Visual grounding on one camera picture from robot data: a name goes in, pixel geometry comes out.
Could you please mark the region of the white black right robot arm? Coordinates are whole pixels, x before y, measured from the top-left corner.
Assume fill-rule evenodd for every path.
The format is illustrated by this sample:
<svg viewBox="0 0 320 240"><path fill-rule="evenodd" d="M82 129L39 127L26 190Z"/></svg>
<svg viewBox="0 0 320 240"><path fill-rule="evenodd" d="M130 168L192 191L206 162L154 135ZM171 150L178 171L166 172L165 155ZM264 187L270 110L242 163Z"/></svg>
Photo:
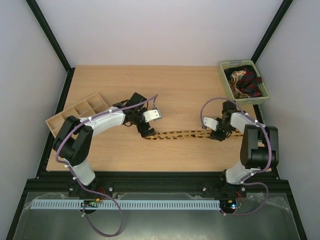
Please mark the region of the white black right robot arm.
<svg viewBox="0 0 320 240"><path fill-rule="evenodd" d="M277 127L260 123L229 100L222 104L221 113L221 118L203 117L202 125L211 129L210 139L220 142L236 130L242 134L239 161L222 172L218 183L218 191L229 196L248 178L278 165L279 132Z"/></svg>

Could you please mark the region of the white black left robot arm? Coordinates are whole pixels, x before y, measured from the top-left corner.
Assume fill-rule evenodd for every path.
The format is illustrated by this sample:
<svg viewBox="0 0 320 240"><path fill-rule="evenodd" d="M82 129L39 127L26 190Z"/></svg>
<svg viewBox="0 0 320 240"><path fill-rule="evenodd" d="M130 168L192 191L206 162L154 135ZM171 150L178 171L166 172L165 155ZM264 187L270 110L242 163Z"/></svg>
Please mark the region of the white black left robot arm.
<svg viewBox="0 0 320 240"><path fill-rule="evenodd" d="M157 97L156 94L147 99L135 92L130 99L115 103L95 115L67 117L52 144L56 161L69 169L74 180L89 186L96 178L88 161L93 137L117 126L136 126L142 138L155 136L156 130L150 122L162 118L156 107Z"/></svg>

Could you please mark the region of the yellow beetle print tie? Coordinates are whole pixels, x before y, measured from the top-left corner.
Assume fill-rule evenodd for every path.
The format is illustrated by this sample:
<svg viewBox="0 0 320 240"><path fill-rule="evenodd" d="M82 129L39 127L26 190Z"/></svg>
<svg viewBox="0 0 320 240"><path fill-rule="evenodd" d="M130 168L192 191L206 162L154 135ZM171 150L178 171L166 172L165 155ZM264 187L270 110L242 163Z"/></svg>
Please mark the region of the yellow beetle print tie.
<svg viewBox="0 0 320 240"><path fill-rule="evenodd" d="M183 139L210 139L209 136L212 130L176 130L176 131L158 131L156 135L149 135L145 140L183 140ZM231 131L231 136L228 138L238 139L243 138L244 134L238 129Z"/></svg>

